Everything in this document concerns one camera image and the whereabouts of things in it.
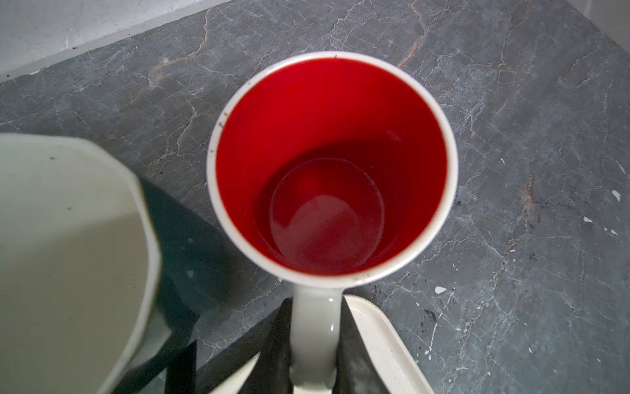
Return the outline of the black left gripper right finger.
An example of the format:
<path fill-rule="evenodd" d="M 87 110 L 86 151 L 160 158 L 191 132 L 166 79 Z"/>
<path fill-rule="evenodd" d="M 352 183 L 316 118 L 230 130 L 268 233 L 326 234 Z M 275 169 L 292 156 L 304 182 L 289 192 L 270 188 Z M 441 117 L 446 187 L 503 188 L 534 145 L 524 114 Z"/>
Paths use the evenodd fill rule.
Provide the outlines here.
<path fill-rule="evenodd" d="M 336 359 L 336 393 L 388 393 L 389 390 L 372 363 L 344 297 L 341 304 L 340 329 Z"/>

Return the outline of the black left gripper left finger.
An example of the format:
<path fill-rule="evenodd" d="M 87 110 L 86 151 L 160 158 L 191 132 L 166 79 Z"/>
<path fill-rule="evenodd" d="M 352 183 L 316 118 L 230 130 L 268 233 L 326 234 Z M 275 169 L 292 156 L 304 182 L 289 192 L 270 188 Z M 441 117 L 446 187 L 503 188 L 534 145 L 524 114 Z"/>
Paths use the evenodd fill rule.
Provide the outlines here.
<path fill-rule="evenodd" d="M 292 299 L 285 299 L 248 377 L 248 393 L 293 392 L 290 381 L 291 311 Z"/>

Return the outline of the white mug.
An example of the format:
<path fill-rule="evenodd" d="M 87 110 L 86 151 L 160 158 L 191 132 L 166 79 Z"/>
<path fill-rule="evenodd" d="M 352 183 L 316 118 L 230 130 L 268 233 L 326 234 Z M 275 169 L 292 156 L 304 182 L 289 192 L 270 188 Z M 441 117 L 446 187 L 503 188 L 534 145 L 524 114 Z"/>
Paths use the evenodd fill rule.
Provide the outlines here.
<path fill-rule="evenodd" d="M 451 210 L 458 154 L 445 113 L 375 57 L 299 55 L 228 101 L 206 175 L 230 240 L 293 287 L 293 390 L 336 393 L 344 291 L 409 264 Z"/>

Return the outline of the dark green mug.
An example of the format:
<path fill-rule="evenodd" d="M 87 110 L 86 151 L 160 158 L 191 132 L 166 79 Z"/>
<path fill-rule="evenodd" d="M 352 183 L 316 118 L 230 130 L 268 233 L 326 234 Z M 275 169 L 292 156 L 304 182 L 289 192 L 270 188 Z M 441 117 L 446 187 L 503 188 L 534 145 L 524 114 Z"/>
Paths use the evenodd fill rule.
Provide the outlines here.
<path fill-rule="evenodd" d="M 229 285 L 220 231 L 106 150 L 2 134 L 2 392 L 139 392 Z"/>

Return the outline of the beige plastic tray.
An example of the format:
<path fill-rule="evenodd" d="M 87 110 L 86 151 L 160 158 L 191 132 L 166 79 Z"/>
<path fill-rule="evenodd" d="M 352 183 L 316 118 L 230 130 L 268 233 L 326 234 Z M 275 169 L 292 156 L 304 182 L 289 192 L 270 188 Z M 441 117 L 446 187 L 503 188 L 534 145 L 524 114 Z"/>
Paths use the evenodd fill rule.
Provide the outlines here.
<path fill-rule="evenodd" d="M 387 316 L 372 302 L 345 297 L 376 371 L 390 393 L 433 393 Z"/>

